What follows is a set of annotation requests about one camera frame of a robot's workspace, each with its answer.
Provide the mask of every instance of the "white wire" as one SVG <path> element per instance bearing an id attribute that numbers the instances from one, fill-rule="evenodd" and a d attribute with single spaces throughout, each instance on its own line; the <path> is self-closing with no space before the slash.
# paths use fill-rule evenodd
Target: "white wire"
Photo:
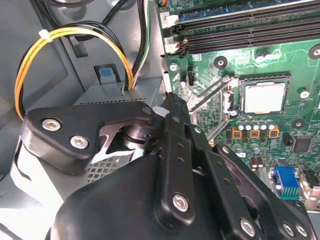
<path id="1" fill-rule="evenodd" d="M 149 31 L 150 31 L 149 17 L 150 17 L 150 16 L 148 16 L 148 7 L 149 7 L 149 4 L 150 4 L 149 1 L 150 1 L 150 0 L 144 0 L 144 16 L 145 16 L 145 22 L 146 22 L 146 29 L 147 29 L 148 38 L 149 38 L 149 36 L 150 36 L 150 34 L 149 34 Z M 143 65 L 144 65 L 145 62 L 146 62 L 146 59 L 147 59 L 147 56 L 148 56 L 148 53 L 149 53 L 149 49 L 150 49 L 150 39 L 149 39 L 148 45 L 146 46 L 145 54 L 144 54 L 144 56 L 143 56 L 143 59 L 142 59 L 142 61 L 141 61 L 141 64 L 140 64 L 139 68 L 137 69 L 136 74 L 134 75 L 134 78 L 133 78 L 133 88 L 134 88 L 134 87 L 136 86 L 136 84 L 137 84 L 139 72 L 141 71 Z"/>

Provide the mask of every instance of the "mounting hole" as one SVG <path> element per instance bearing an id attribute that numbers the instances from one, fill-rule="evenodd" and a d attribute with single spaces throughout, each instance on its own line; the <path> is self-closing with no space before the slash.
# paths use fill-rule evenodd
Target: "mounting hole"
<path id="1" fill-rule="evenodd" d="M 175 120 L 177 123 L 180 123 L 180 119 L 177 116 L 173 116 L 172 119 Z"/>
<path id="2" fill-rule="evenodd" d="M 313 59 L 313 60 L 317 60 L 320 59 L 320 44 L 313 46 L 310 50 L 309 50 L 309 58 Z"/>
<path id="3" fill-rule="evenodd" d="M 199 127 L 197 127 L 197 126 L 194 127 L 194 130 L 195 130 L 198 134 L 202 133 L 202 130 L 201 130 Z"/>
<path id="4" fill-rule="evenodd" d="M 228 185 L 231 184 L 228 178 L 224 178 L 223 181 L 224 181 L 226 184 L 228 184 Z"/>
<path id="5" fill-rule="evenodd" d="M 291 123 L 291 126 L 294 129 L 303 129 L 306 126 L 306 122 L 301 118 L 298 118 Z"/>
<path id="6" fill-rule="evenodd" d="M 185 160 L 183 160 L 181 157 L 178 157 L 177 161 L 178 164 L 183 164 Z"/>
<path id="7" fill-rule="evenodd" d="M 226 154 L 228 154 L 228 153 L 229 153 L 229 149 L 228 149 L 228 148 L 226 148 L 225 146 L 223 146 L 223 147 L 222 147 L 222 150 L 223 150 Z"/>
<path id="8" fill-rule="evenodd" d="M 224 69 L 228 65 L 228 60 L 225 56 L 218 56 L 214 61 L 213 65 L 217 69 Z"/>

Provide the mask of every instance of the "mesh grille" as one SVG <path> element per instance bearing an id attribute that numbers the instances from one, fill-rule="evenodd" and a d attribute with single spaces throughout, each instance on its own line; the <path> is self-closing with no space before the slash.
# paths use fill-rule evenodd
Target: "mesh grille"
<path id="1" fill-rule="evenodd" d="M 132 102 L 132 101 L 140 101 L 145 103 L 146 98 L 134 98 L 134 99 L 122 99 L 122 100 L 112 100 L 112 101 L 92 101 L 92 102 L 82 102 L 79 105 L 88 105 L 88 104 L 109 104 L 109 103 L 120 103 L 120 102 Z"/>
<path id="2" fill-rule="evenodd" d="M 89 183 L 104 177 L 105 175 L 112 173 L 119 165 L 120 156 L 113 156 L 102 161 L 91 164 L 87 170 L 87 180 Z"/>

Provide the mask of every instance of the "cable bundle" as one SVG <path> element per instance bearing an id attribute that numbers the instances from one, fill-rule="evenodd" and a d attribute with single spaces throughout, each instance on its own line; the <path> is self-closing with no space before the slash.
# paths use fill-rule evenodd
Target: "cable bundle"
<path id="1" fill-rule="evenodd" d="M 111 9 L 111 11 L 107 14 L 107 16 L 103 19 L 101 23 L 96 21 L 81 21 L 76 23 L 69 23 L 63 26 L 59 26 L 57 22 L 52 18 L 49 10 L 47 9 L 47 6 L 44 3 L 46 2 L 55 7 L 76 8 L 91 3 L 92 1 L 93 0 L 84 0 L 82 2 L 76 3 L 65 3 L 56 0 L 33 0 L 40 14 L 44 16 L 48 20 L 48 22 L 56 29 L 54 31 L 49 32 L 50 40 L 59 37 L 69 37 L 70 35 L 77 34 L 77 36 L 75 36 L 77 41 L 88 41 L 94 37 L 97 37 L 109 44 L 113 48 L 113 50 L 115 50 L 115 52 L 118 54 L 125 68 L 125 82 L 121 90 L 122 92 L 131 90 L 135 87 L 137 83 L 139 72 L 147 59 L 147 55 L 150 49 L 150 1 L 137 1 L 141 29 L 141 44 L 132 70 L 130 69 L 128 60 L 126 58 L 125 52 L 123 50 L 123 47 L 121 46 L 119 39 L 112 32 L 112 30 L 106 26 L 112 19 L 112 17 L 115 15 L 115 13 L 125 3 L 127 3 L 128 0 L 118 1 L 118 3 Z M 17 114 L 22 120 L 24 118 L 24 115 L 26 114 L 23 105 L 24 79 L 26 77 L 30 64 L 32 63 L 36 54 L 48 42 L 50 42 L 48 39 L 39 39 L 24 53 L 20 62 L 14 87 L 14 99 Z"/>

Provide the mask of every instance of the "black connector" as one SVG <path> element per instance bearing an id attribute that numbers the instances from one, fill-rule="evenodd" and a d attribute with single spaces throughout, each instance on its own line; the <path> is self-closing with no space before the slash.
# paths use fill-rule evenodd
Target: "black connector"
<path id="1" fill-rule="evenodd" d="M 195 78 L 195 73 L 194 73 L 194 67 L 193 66 L 188 66 L 187 70 L 186 70 L 188 79 L 189 79 L 189 85 L 193 86 L 194 82 L 196 80 Z"/>
<path id="2" fill-rule="evenodd" d="M 294 144 L 294 139 L 291 137 L 290 133 L 284 132 L 282 134 L 282 140 L 286 147 L 291 147 Z"/>

